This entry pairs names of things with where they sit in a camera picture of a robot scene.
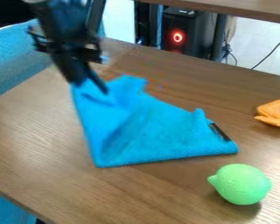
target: red power light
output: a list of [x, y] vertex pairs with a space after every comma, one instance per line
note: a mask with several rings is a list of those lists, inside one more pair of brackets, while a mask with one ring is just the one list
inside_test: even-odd
[[185, 43], [186, 34], [183, 30], [180, 29], [173, 29], [170, 32], [170, 41], [175, 46], [182, 46]]
[[175, 32], [173, 34], [173, 40], [177, 43], [181, 42], [183, 40], [183, 38], [184, 38], [183, 35], [179, 32]]

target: white wall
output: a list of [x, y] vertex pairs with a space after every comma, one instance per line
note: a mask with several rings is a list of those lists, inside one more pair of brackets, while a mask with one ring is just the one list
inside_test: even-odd
[[106, 36], [135, 43], [134, 1], [107, 0], [103, 23]]

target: blue towel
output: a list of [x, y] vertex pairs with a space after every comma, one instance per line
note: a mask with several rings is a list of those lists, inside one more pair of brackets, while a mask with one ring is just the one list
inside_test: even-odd
[[146, 80], [123, 75], [104, 95], [90, 81], [72, 85], [89, 154], [97, 167], [111, 167], [238, 152], [210, 128], [202, 109], [189, 113], [144, 92]]

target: wooden table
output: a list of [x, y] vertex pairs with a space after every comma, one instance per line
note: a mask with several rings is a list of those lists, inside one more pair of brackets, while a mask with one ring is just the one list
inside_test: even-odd
[[[49, 223], [280, 223], [280, 129], [254, 120], [256, 106], [280, 99], [280, 77], [116, 41], [108, 49], [119, 56], [104, 76], [157, 81], [152, 95], [204, 109], [239, 154], [94, 168], [68, 85], [48, 69], [0, 97], [0, 194]], [[269, 176], [262, 203], [234, 206], [207, 183], [231, 163]]]

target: cloth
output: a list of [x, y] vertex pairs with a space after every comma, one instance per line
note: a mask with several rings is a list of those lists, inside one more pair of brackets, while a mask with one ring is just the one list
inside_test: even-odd
[[257, 121], [280, 128], [280, 100], [272, 101], [257, 107]]
[[104, 95], [90, 80], [72, 86], [89, 154], [97, 167], [238, 152], [209, 124], [202, 109], [189, 113], [144, 92], [146, 80], [123, 75]]
[[36, 217], [0, 197], [0, 224], [35, 224]]

